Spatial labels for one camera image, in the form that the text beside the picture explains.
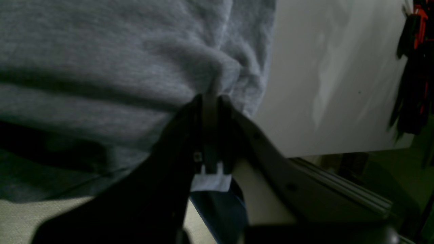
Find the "beige surface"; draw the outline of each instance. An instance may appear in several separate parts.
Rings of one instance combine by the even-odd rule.
[[[27,244],[31,241],[35,228],[44,219],[71,209],[89,199],[77,198],[26,204],[14,204],[0,200],[0,243]],[[215,243],[190,201],[188,202],[184,227],[189,232],[193,244]]]

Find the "blue fabric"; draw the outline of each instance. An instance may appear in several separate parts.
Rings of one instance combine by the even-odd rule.
[[[234,181],[228,192],[197,191],[190,199],[217,243],[237,243],[248,220],[241,190]]]

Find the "gray fabric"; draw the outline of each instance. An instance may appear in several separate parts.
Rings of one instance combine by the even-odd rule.
[[[103,172],[0,151],[0,198],[94,195],[148,155],[194,95],[252,115],[274,0],[2,0],[0,121],[104,145]]]

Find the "white wall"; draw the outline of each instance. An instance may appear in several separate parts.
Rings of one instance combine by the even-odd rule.
[[[280,0],[254,118],[287,157],[408,147],[388,121],[406,59],[404,0]]]

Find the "gray sweatshirt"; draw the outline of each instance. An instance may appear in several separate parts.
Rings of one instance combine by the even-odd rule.
[[[99,193],[143,162],[199,93],[228,94],[251,116],[274,9],[275,0],[1,0],[0,198]]]

